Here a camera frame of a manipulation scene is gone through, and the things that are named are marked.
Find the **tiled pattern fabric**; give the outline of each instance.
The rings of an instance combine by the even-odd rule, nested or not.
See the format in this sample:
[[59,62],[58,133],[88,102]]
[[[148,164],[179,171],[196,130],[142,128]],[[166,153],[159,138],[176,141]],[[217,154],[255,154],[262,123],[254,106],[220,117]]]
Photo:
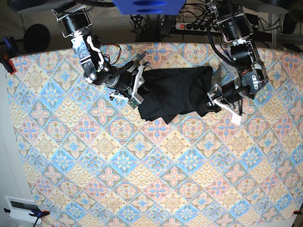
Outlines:
[[[211,65],[236,75],[206,44],[125,44],[150,68]],[[103,46],[111,57],[118,49]],[[109,89],[83,79],[72,50],[13,59],[11,115],[44,227],[242,227],[290,218],[303,202],[302,56],[259,49],[270,82],[244,100],[241,126],[226,111],[141,120]]]

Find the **patterned tablecloth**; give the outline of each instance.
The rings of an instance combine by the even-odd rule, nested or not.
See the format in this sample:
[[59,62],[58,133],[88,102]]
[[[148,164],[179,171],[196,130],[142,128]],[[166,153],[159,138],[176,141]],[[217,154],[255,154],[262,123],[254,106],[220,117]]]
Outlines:
[[[124,44],[151,68],[233,68],[206,44]],[[103,46],[112,62],[114,46]],[[241,227],[290,218],[303,202],[302,56],[259,49],[270,83],[244,100],[242,126],[221,111],[145,122],[89,86],[72,50],[13,59],[8,96],[20,158],[44,226]]]

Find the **power strip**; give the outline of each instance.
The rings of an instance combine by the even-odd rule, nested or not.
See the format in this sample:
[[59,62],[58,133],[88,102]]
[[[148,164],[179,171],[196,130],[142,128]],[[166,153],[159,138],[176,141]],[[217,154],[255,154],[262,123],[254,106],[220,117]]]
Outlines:
[[[176,30],[180,30],[180,31],[206,32],[206,25],[199,25],[198,23],[193,24],[193,23],[177,22],[175,27]],[[216,26],[213,26],[210,31],[220,33]]]

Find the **black cloth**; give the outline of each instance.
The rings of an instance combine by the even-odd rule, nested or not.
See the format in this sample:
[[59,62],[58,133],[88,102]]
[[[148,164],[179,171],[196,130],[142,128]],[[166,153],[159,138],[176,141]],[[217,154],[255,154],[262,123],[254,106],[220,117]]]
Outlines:
[[200,116],[213,111],[206,107],[211,88],[213,68],[157,69],[143,73],[149,92],[142,95],[139,105],[142,119],[154,121],[162,117],[166,124],[177,114],[196,111]]

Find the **wall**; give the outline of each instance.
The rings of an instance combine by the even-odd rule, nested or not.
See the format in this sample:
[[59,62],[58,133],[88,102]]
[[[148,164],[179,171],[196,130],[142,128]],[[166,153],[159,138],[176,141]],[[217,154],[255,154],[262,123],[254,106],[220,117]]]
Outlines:
[[9,218],[5,195],[33,200],[23,170],[10,116],[5,69],[0,64],[0,227],[26,226]]

